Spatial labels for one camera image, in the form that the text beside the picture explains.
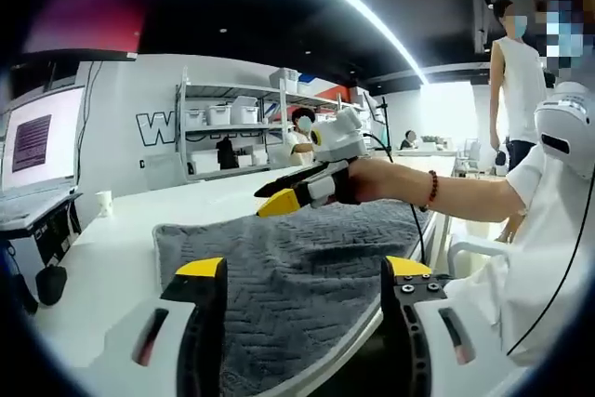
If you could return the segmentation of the person's right hand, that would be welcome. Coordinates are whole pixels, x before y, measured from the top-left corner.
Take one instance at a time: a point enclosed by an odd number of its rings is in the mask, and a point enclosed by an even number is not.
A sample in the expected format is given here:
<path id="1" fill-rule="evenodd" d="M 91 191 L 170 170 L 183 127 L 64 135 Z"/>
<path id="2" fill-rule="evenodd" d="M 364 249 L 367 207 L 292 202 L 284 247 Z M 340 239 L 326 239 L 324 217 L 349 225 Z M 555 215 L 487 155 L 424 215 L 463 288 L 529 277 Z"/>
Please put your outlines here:
<path id="1" fill-rule="evenodd" d="M 361 158 L 349 166 L 349 184 L 358 202 L 396 199 L 410 203 L 411 169 L 375 158 Z"/>

